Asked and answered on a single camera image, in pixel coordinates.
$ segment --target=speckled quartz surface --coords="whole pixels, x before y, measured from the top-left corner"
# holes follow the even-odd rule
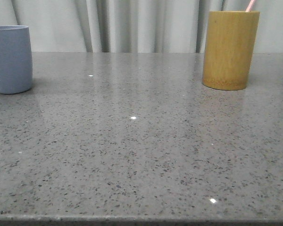
[[[34,53],[33,88],[0,94],[0,225],[283,224],[283,54],[239,91],[202,63]]]

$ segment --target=curtain fold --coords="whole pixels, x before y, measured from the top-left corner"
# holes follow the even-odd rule
[[[209,11],[248,0],[0,0],[0,25],[27,25],[32,50],[204,52]],[[283,52],[283,0],[257,0],[254,52]]]

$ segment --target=cup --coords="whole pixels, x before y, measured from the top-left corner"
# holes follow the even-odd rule
[[[202,83],[222,90],[246,88],[260,12],[212,11],[208,17]]]
[[[27,26],[0,26],[0,93],[15,94],[32,87],[32,51]]]

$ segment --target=straw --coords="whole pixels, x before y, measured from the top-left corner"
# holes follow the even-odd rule
[[[251,11],[251,8],[253,8],[253,5],[254,5],[255,1],[256,1],[256,0],[250,0],[250,3],[249,3],[249,5],[247,6],[245,12],[250,12],[250,11]]]

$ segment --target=yellow cup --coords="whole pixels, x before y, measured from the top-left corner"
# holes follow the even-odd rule
[[[209,13],[202,83],[222,90],[246,88],[260,12]]]

